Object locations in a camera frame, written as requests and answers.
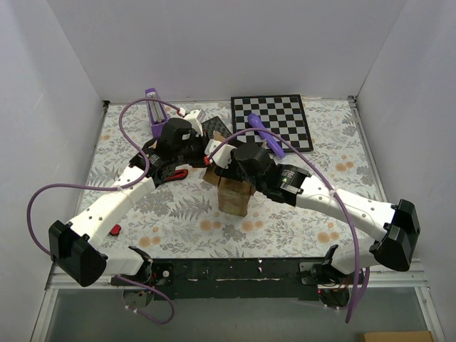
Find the brown cardboard express box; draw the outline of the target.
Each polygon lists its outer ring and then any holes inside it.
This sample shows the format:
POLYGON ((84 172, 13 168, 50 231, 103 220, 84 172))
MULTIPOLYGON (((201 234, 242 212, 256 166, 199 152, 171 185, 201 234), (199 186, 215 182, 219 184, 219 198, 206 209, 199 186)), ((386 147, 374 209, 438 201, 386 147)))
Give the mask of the brown cardboard express box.
POLYGON ((220 211, 240 217, 247 215, 250 197, 255 193, 249 183, 217 176, 217 166, 214 163, 207 167, 203 180, 217 187, 220 211))

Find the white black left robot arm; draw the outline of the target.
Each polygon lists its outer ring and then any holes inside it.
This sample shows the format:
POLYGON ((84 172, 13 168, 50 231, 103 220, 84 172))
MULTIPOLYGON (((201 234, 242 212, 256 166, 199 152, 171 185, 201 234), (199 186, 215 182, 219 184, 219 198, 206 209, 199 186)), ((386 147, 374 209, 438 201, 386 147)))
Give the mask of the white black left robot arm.
POLYGON ((181 165, 205 167, 209 138, 202 129, 203 113, 193 110, 184 118, 170 118, 161 136, 145 143, 114 183, 115 191, 99 197, 67 223, 56 221, 48 231, 51 258, 82 287, 102 275, 128 277, 146 284, 152 276, 152 259, 137 247, 108 256, 100 253, 103 240, 122 217, 158 186, 176 180, 181 165))

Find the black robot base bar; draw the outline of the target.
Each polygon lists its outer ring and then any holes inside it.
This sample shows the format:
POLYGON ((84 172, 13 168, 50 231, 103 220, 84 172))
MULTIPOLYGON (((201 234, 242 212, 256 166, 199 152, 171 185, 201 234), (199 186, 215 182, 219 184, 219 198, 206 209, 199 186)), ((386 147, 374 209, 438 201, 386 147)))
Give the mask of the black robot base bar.
POLYGON ((143 283, 170 299, 295 298, 318 300, 319 285, 346 286, 325 257, 155 259, 143 283))

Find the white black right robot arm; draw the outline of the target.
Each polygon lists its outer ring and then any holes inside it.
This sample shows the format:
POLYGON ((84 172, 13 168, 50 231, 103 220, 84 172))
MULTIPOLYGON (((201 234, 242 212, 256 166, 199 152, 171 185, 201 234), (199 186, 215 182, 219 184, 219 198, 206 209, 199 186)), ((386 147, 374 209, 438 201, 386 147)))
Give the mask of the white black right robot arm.
POLYGON ((366 234, 353 245, 332 246, 317 271, 338 283, 359 268, 381 265, 408 271, 420 235, 415 205, 379 202, 335 187, 290 164, 275 162, 255 143, 225 145, 211 160, 226 178, 245 181, 273 202, 309 209, 346 222, 366 234))

